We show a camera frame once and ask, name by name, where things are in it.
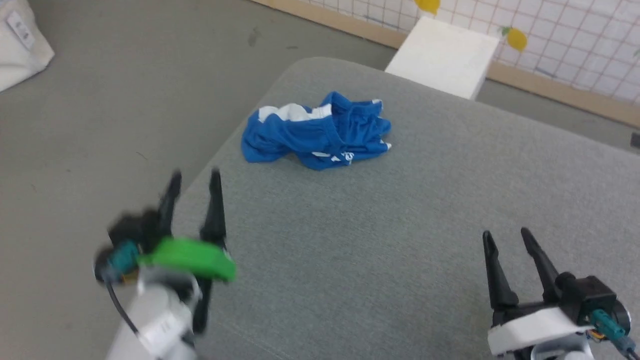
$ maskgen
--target gray table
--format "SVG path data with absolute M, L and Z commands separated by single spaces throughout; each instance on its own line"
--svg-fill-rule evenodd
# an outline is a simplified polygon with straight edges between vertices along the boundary
M 205 355 L 488 359 L 485 229 L 521 300 L 542 292 L 527 226 L 560 271 L 599 276 L 640 316 L 640 158 L 340 60 L 296 63 L 259 105 L 332 90 L 383 99 L 388 154 L 324 172 L 294 156 L 249 164 L 243 124 L 178 204 L 174 233 L 197 234 L 220 167 L 239 270 L 214 289 Z

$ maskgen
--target cable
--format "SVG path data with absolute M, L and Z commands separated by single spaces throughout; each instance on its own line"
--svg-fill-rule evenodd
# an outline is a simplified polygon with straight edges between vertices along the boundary
M 105 281 L 104 285 L 107 287 L 107 291 L 109 292 L 109 296 L 111 297 L 111 301 L 113 301 L 113 305 L 116 307 L 116 310 L 118 310 L 118 313 L 120 314 L 124 322 L 127 323 L 131 331 L 133 331 L 133 334 L 135 336 L 138 336 L 138 333 L 139 333 L 138 328 L 135 325 L 133 325 L 131 318 L 129 318 L 129 315 L 127 315 L 127 312 L 124 311 L 124 309 L 122 308 L 122 305 L 120 305 L 120 302 L 118 301 L 118 297 L 116 297 L 116 293 L 115 291 L 113 291 L 113 285 L 111 285 L 111 281 Z

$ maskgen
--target blue cloth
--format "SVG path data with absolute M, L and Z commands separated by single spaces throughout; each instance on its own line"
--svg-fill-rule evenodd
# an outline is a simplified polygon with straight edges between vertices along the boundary
M 391 123 L 381 112 L 380 100 L 351 102 L 337 92 L 314 109 L 298 104 L 262 107 L 247 120 L 244 158 L 250 163 L 275 161 L 294 152 L 315 170 L 375 158 L 391 148 L 382 140 Z

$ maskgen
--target white box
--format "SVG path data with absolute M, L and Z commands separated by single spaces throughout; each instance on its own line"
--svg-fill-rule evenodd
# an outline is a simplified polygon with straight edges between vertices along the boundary
M 475 99 L 499 39 L 423 17 L 385 72 Z

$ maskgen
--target white cloth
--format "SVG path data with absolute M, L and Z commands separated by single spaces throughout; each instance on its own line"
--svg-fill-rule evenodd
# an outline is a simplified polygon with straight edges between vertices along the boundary
M 27 0 L 0 0 L 0 91 L 43 71 L 53 56 Z

